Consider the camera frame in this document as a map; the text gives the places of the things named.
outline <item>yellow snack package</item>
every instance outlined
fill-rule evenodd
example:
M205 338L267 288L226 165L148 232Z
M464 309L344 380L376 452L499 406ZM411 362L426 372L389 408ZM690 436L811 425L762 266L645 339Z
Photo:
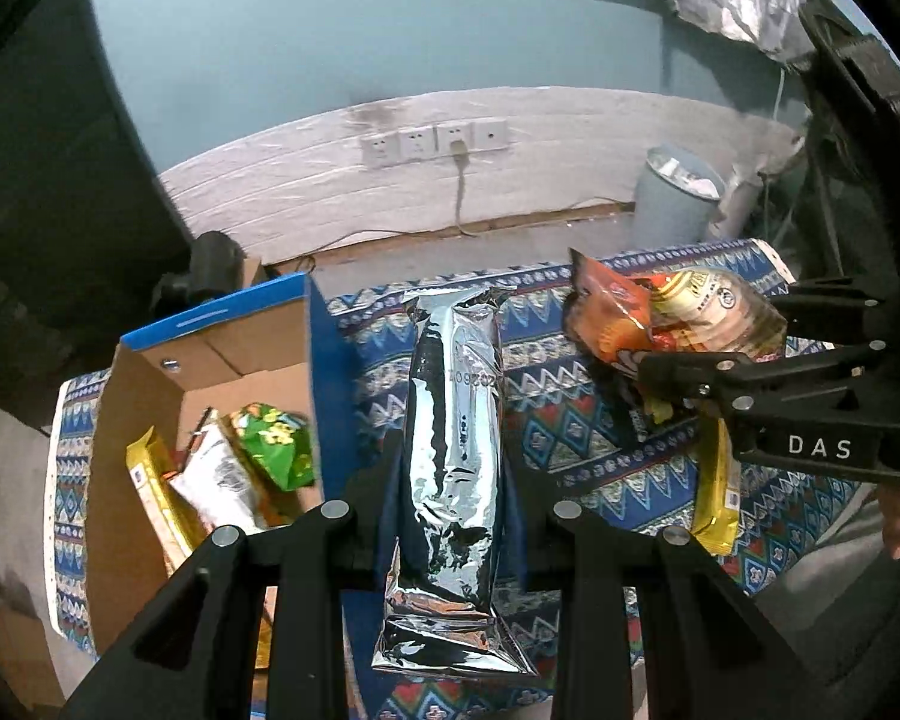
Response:
M206 537L197 512L164 481L176 471L154 428L127 447L127 470L170 567L177 570Z
M692 533L711 555L730 555L739 523L740 464L731 454L727 423L701 415Z

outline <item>metal rivet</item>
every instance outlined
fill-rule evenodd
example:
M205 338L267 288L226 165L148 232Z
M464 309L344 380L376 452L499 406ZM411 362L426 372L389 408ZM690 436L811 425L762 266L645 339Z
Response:
M577 501L557 501L554 503L554 514L560 519L577 519L583 514L583 509Z
M346 517L346 513L349 511L350 504L346 501L341 501L340 499L327 501L320 507L320 513L327 519L340 519L341 517Z
M234 541L237 541L238 538L240 538L240 531L232 525L224 525L221 528L217 528L216 531L213 531L213 535L210 536L210 541L213 541L218 547L228 547Z
M663 541L674 547L682 547L690 543L690 531L682 525L668 525L663 529Z

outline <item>green snack bag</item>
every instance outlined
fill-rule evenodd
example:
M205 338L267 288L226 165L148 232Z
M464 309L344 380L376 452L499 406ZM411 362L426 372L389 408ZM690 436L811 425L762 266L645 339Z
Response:
M266 403L251 403L231 413L230 423L244 451L274 485L287 493L312 485L314 459L307 418Z

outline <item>cardboard box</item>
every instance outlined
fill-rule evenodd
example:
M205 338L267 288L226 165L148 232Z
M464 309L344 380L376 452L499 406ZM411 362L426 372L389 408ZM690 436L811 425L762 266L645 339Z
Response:
M27 709L63 706L43 624L1 601L0 674Z
M306 274L226 295L121 339L98 401L83 560L98 655L167 579L163 552L127 473L127 445L154 426L183 449L204 409L261 401L312 420L319 483L301 509L343 493L356 469L355 353Z

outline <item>wall socket panel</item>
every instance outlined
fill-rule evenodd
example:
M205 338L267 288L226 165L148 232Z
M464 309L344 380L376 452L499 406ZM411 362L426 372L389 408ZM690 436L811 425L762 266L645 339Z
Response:
M403 162L433 159L437 156L437 138L434 127L409 127L397 132L400 139L400 156Z
M441 122L427 127L403 127L360 138L364 165L389 167L453 155L453 142L463 141L467 151L496 151L509 147L506 119L485 118Z

